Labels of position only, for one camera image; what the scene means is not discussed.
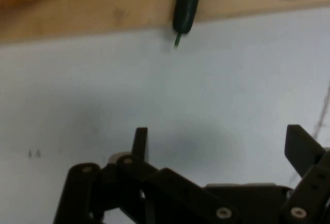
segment white table surface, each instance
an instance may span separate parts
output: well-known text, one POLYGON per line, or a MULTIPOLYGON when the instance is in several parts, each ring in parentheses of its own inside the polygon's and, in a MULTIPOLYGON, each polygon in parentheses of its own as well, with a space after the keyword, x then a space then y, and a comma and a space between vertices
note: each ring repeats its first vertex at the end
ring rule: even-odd
MULTIPOLYGON (((0 223, 53 221, 69 168, 148 126, 150 163, 207 183, 295 186, 288 124, 314 131, 330 9, 0 47, 0 223)), ((330 143, 326 126, 319 135, 330 143)), ((119 212, 107 223, 129 223, 119 212)))

